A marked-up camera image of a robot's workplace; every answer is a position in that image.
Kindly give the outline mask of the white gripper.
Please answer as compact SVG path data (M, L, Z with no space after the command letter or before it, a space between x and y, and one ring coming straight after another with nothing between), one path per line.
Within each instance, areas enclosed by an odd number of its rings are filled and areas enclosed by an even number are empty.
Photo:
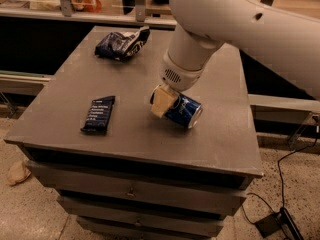
M178 99L179 94L176 91L182 92L190 89L198 81L202 72L202 69L190 71L178 66L166 51L159 74L161 80L168 86L159 85L155 88L150 100L151 112L162 118Z

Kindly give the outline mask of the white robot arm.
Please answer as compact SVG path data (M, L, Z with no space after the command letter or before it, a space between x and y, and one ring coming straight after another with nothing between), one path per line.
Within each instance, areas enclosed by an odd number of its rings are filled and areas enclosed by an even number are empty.
M312 97L320 98L320 20L257 0L169 0L177 21L160 66L151 111L161 118L228 43Z

